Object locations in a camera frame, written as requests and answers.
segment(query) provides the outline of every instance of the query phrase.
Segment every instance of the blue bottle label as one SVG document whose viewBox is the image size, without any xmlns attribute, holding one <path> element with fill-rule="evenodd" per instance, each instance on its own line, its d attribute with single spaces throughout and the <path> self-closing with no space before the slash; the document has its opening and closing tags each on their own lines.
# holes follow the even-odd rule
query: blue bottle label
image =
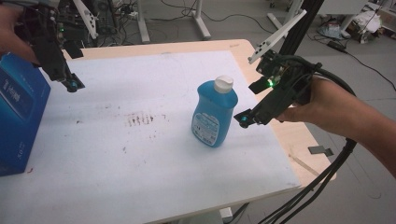
<svg viewBox="0 0 396 224">
<path fill-rule="evenodd" d="M 206 113 L 197 113 L 192 120 L 192 131 L 201 141 L 213 146 L 219 135 L 219 121 Z"/>
</svg>

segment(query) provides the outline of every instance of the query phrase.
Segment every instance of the plastic bottle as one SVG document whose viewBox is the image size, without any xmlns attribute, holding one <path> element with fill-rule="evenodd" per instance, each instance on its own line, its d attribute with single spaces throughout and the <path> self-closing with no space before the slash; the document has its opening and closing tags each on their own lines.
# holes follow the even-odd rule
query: plastic bottle
<svg viewBox="0 0 396 224">
<path fill-rule="evenodd" d="M 199 102 L 192 116 L 192 133 L 210 147 L 224 141 L 233 116 L 238 96 L 233 90 L 233 79 L 221 76 L 198 87 Z"/>
</svg>

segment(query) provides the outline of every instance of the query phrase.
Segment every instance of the white bottle cap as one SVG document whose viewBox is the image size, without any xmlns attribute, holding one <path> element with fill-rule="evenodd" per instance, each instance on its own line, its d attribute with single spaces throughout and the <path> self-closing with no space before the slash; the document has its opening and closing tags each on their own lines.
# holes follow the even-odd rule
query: white bottle cap
<svg viewBox="0 0 396 224">
<path fill-rule="evenodd" d="M 219 93 L 227 93 L 233 89 L 233 79 L 227 76 L 221 76 L 215 80 L 215 90 Z"/>
</svg>

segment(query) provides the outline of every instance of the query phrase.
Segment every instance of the human arm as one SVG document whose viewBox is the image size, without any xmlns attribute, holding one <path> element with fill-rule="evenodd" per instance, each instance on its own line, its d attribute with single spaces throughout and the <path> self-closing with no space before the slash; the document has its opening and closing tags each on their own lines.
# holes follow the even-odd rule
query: human arm
<svg viewBox="0 0 396 224">
<path fill-rule="evenodd" d="M 396 122 L 329 80 L 314 78 L 311 101 L 285 110 L 283 121 L 304 121 L 367 148 L 396 178 Z"/>
<path fill-rule="evenodd" d="M 24 60 L 38 64 L 32 48 L 14 33 L 14 26 L 20 15 L 20 9 L 0 5 L 0 56 L 12 52 Z"/>
</svg>

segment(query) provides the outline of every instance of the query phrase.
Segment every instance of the green light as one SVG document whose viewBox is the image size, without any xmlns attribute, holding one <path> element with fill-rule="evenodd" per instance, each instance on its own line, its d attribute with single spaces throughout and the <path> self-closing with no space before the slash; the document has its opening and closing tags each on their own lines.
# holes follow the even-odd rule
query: green light
<svg viewBox="0 0 396 224">
<path fill-rule="evenodd" d="M 268 85 L 270 87 L 273 87 L 274 86 L 274 82 L 271 79 L 268 79 Z"/>
</svg>

